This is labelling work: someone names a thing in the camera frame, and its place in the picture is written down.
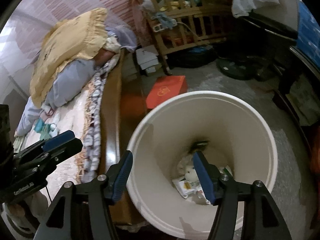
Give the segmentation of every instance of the pillow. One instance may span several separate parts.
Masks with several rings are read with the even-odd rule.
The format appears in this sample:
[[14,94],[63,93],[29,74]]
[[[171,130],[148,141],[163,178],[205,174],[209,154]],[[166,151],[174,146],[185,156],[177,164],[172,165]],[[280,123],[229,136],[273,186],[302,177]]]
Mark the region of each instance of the pillow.
[[32,102],[41,107],[57,75],[76,58],[92,59],[108,37],[105,8],[96,8],[80,16],[57,23],[45,36],[30,82]]

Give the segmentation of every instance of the white trash can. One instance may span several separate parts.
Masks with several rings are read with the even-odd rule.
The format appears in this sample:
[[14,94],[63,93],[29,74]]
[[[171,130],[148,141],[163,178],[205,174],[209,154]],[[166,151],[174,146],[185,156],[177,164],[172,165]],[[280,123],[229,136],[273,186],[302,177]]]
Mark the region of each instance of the white trash can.
[[[127,188],[143,217],[159,230],[184,239],[207,239],[217,207],[183,199],[172,185],[178,161],[193,142],[209,140],[207,160],[228,164],[234,179],[262,180],[271,192],[277,174],[276,143],[262,116],[234,96],[196,91],[171,98],[138,125],[128,145],[133,167]],[[236,229],[242,226],[239,202]]]

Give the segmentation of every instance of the metal bolt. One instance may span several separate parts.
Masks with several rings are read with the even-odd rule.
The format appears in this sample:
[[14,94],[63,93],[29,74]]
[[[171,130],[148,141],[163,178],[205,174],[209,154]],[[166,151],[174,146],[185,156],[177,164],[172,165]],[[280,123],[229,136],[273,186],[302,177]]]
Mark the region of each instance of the metal bolt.
[[104,181],[106,178],[107,178],[107,176],[104,174],[98,176],[99,181]]
[[65,184],[63,184],[63,186],[65,188],[70,188],[72,186],[72,182],[71,181],[67,181]]
[[256,180],[254,182],[258,187],[262,187],[263,186],[263,182],[261,180]]
[[226,174],[222,174],[221,179],[227,181],[227,180],[229,180],[229,176]]

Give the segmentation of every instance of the concrete floor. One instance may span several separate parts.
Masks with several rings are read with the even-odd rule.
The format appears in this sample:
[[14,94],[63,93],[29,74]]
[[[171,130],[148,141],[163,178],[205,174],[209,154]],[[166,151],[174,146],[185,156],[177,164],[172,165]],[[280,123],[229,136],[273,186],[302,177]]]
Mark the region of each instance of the concrete floor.
[[[240,81],[224,76],[215,62],[196,69],[175,68],[173,75],[185,75],[188,91],[215,90],[236,96],[253,106],[266,120],[276,140],[278,173],[272,196],[288,225],[293,240],[304,240],[311,234],[310,222],[316,211],[316,189],[309,171],[309,160],[302,139],[290,116],[273,103],[278,79],[267,82]],[[142,77],[146,95],[156,78]],[[234,239],[240,239],[241,229]]]

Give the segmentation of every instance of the orange object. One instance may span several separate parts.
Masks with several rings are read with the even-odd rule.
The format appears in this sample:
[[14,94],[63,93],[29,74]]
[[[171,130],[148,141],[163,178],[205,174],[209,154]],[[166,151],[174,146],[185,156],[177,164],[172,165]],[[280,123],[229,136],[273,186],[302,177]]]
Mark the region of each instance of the orange object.
[[159,77],[147,97],[147,107],[153,109],[169,98],[185,93],[187,90],[185,76]]

